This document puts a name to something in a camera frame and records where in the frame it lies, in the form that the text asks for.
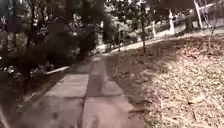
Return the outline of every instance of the tree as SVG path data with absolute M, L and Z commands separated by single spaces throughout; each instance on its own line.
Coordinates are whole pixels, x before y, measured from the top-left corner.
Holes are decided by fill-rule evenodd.
M 95 48 L 96 30 L 105 18 L 103 0 L 0 2 L 0 69 L 13 67 L 23 81 L 49 63 L 55 68 L 70 64 L 75 51 L 84 58 Z

